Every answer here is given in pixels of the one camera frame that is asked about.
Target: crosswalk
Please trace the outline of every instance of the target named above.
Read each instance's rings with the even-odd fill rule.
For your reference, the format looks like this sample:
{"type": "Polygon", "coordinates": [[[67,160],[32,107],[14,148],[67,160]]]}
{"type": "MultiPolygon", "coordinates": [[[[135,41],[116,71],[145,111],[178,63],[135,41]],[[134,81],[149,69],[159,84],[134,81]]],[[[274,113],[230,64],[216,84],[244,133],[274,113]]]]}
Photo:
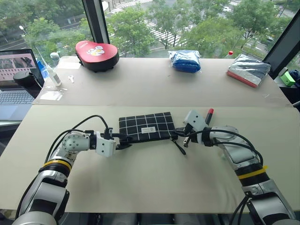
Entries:
{"type": "MultiPolygon", "coordinates": [[[[162,32],[161,29],[157,29],[157,25],[155,23],[152,23],[148,20],[144,20],[143,23],[146,24],[146,27],[149,29],[150,33],[152,33],[158,39],[158,41],[163,40],[165,42],[165,40],[167,39],[166,34],[162,32]]],[[[174,35],[169,33],[167,40],[170,46],[173,46],[174,39],[175,39],[174,35]]],[[[179,40],[180,40],[180,36],[176,35],[175,46],[178,45],[179,40]]]]}
{"type": "Polygon", "coordinates": [[[116,8],[114,8],[110,13],[116,14],[116,13],[123,11],[123,8],[135,6],[136,4],[147,3],[150,1],[153,1],[153,0],[134,0],[134,1],[116,3],[116,8]]]}
{"type": "Polygon", "coordinates": [[[238,4],[240,4],[241,1],[231,1],[229,2],[230,5],[233,5],[233,6],[237,6],[238,4]]]}

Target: white table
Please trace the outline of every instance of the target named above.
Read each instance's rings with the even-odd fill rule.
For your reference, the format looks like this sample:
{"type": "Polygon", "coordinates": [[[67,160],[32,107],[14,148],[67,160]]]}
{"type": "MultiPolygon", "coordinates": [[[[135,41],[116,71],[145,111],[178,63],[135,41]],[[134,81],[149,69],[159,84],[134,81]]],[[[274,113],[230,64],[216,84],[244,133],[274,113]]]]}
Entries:
{"type": "MultiPolygon", "coordinates": [[[[193,107],[205,116],[207,107],[193,107]]],[[[176,127],[192,107],[34,105],[0,157],[0,208],[16,209],[55,137],[101,114],[118,118],[170,111],[176,127]]],[[[264,157],[267,173],[294,210],[300,210],[299,113],[290,107],[216,107],[211,126],[232,125],[264,157]]],[[[103,131],[96,118],[81,128],[103,131]]],[[[105,158],[81,152],[68,179],[69,212],[230,213],[244,194],[218,147],[191,143],[183,156],[169,140],[134,144],[105,158]]]]}
{"type": "Polygon", "coordinates": [[[94,73],[83,66],[76,69],[77,57],[62,57],[57,69],[62,98],[40,99],[53,90],[48,79],[33,104],[292,107],[269,76],[256,89],[227,76],[232,61],[200,59],[201,72],[191,74],[172,68],[169,59],[120,58],[112,70],[94,73]],[[74,83],[69,75],[74,76],[74,83]]]}

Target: clear plastic sheet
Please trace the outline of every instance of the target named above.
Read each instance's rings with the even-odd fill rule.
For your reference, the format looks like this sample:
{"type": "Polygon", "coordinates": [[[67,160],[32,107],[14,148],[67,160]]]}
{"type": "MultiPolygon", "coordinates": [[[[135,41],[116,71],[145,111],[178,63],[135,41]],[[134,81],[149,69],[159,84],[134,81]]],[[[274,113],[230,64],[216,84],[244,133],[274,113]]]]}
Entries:
{"type": "Polygon", "coordinates": [[[176,70],[195,73],[200,70],[200,54],[193,50],[169,51],[169,58],[176,70]]]}
{"type": "Polygon", "coordinates": [[[240,54],[228,68],[227,74],[256,88],[266,77],[270,68],[270,64],[240,54]]]}

